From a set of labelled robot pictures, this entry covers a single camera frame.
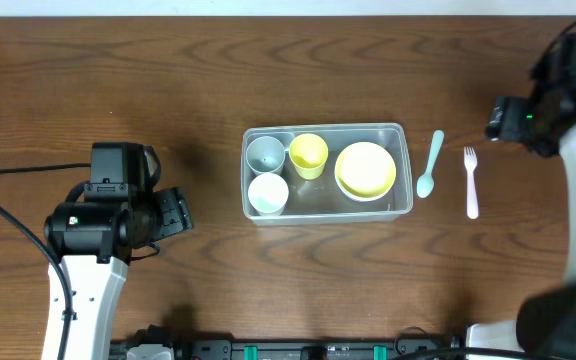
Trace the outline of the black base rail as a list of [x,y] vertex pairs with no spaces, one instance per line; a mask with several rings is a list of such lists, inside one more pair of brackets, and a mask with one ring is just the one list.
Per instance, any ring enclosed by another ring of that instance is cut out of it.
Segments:
[[235,339],[227,334],[182,337],[151,325],[110,344],[108,358],[173,360],[379,360],[417,352],[462,348],[459,336],[447,338],[408,328],[394,338],[322,338],[297,340]]

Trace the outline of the yellow plastic cup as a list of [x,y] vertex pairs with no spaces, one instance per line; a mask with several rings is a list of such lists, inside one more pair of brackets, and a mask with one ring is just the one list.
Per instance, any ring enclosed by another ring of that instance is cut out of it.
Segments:
[[314,180],[323,173],[329,150],[322,137],[306,133],[291,142],[288,153],[298,175],[305,180]]

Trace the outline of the pink plastic fork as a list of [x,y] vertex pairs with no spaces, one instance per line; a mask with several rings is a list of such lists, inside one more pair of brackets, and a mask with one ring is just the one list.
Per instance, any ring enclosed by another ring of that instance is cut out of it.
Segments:
[[464,148],[464,166],[467,172],[466,213],[470,219],[477,219],[479,217],[479,205],[474,176],[477,167],[477,157],[472,147]]

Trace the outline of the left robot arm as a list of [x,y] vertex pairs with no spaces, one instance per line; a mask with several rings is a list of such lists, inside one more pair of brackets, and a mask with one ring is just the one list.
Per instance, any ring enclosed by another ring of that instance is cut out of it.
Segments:
[[192,229],[180,188],[157,190],[160,161],[150,146],[93,145],[90,179],[49,215],[44,235],[56,255],[42,356],[106,359],[133,251]]

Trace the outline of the grey plastic bowl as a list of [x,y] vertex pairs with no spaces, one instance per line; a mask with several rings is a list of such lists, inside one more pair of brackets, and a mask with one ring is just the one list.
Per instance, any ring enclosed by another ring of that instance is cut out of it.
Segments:
[[374,196],[363,196],[363,195],[356,195],[354,193],[352,193],[351,191],[349,191],[346,187],[344,187],[341,184],[338,184],[339,189],[341,190],[341,192],[349,199],[356,201],[356,202],[372,202],[372,201],[376,201],[379,200],[381,198],[383,198],[389,191],[390,189],[387,189],[385,191],[381,191],[380,193],[378,193],[377,195]]

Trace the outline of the clear plastic storage box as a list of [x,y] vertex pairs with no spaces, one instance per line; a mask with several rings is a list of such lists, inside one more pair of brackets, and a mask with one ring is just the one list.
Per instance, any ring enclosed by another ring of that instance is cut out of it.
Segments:
[[[258,226],[284,226],[332,224],[351,222],[392,221],[409,213],[413,208],[414,186],[410,157],[404,129],[397,123],[346,123],[257,127],[247,129],[242,138],[242,149],[256,139],[271,136],[285,148],[301,134],[312,133],[323,138],[329,157],[321,176],[314,180],[300,177],[289,159],[284,161],[281,176],[287,182],[289,196],[282,213],[261,215],[248,199],[248,188],[255,178],[241,155],[241,196],[244,215]],[[340,152],[356,142],[375,143],[392,156],[396,165],[396,178],[391,189],[381,198],[358,202],[350,199],[336,183],[334,167]]]

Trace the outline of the cream white plastic cup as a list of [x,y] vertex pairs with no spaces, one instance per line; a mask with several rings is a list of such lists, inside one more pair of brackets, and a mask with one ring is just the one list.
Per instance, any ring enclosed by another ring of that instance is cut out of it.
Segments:
[[274,173],[255,177],[247,191],[248,200],[260,216],[280,215],[289,198],[286,181]]

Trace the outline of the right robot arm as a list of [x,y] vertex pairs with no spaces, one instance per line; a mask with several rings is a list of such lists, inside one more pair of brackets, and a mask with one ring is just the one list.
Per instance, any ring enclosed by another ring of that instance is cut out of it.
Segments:
[[576,32],[548,47],[531,78],[529,97],[497,98],[485,134],[546,158],[562,158],[569,212],[564,283],[525,300],[514,320],[470,326],[466,345],[487,349],[493,358],[506,350],[516,356],[576,359]]

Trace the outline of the yellow plastic bowl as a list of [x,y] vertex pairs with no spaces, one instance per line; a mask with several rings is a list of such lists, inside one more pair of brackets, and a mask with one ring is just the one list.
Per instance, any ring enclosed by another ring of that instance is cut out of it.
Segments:
[[356,195],[374,196],[391,190],[397,167],[385,148],[372,142],[356,142],[339,153],[334,177],[337,185],[343,185]]

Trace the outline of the mint green plastic spoon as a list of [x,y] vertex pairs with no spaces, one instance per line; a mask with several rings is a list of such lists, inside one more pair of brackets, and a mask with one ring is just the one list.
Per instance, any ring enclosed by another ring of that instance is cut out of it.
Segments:
[[419,198],[427,198],[434,189],[435,182],[432,172],[441,151],[444,137],[445,134],[442,130],[436,130],[433,133],[426,168],[417,181],[416,192]]

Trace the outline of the grey plastic cup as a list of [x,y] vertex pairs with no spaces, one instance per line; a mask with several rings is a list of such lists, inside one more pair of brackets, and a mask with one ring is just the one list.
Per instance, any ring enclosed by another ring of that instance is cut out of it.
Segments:
[[246,162],[255,175],[273,173],[280,175],[285,162],[283,143],[272,136],[253,140],[246,149]]

